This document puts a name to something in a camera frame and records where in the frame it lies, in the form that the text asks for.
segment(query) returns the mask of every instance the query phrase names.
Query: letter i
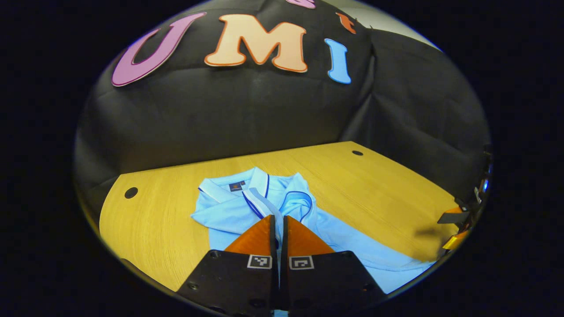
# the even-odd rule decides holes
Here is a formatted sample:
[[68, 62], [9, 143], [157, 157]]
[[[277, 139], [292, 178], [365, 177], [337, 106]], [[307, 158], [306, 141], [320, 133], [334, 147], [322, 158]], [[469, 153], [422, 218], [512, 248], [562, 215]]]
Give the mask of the letter i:
[[325, 39], [331, 51], [331, 70], [327, 72], [329, 78], [340, 83], [351, 83], [351, 78], [347, 71], [347, 48], [345, 45], [330, 38]]

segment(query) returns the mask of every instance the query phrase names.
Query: letter m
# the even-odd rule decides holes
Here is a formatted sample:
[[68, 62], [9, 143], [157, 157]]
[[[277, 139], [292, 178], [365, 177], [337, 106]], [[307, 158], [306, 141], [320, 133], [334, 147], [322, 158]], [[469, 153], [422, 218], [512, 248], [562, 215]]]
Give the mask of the letter m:
[[302, 37], [306, 30], [288, 22], [278, 24], [266, 32], [256, 17], [246, 14], [228, 14], [219, 17], [225, 22], [215, 52], [204, 62], [210, 66], [236, 66], [246, 61], [239, 51], [241, 41], [245, 42], [254, 62], [262, 65], [278, 47], [278, 55], [272, 59], [274, 66], [286, 71], [305, 73], [307, 65], [303, 60]]

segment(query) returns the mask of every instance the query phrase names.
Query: pink letter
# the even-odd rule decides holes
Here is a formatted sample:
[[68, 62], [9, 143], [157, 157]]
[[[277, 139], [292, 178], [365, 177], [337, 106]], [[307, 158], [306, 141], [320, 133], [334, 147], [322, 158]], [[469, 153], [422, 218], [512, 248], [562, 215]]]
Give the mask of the pink letter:
[[113, 71], [112, 84], [114, 86], [121, 87], [149, 75], [172, 55], [174, 50], [177, 48], [180, 39], [186, 30], [188, 30], [188, 27], [192, 24], [192, 22], [204, 15], [206, 15], [206, 12], [189, 15], [170, 24], [172, 27], [171, 30], [162, 40], [160, 46], [153, 55], [140, 63], [134, 64], [133, 60], [135, 59], [137, 52], [139, 52], [139, 49], [143, 46], [143, 44], [145, 44], [145, 41], [155, 35], [160, 29], [156, 29], [138, 39], [127, 49], [121, 57], [119, 63], [117, 63], [116, 69]]
[[315, 9], [315, 1], [314, 0], [286, 0], [289, 3], [297, 6], [302, 6], [308, 9]]

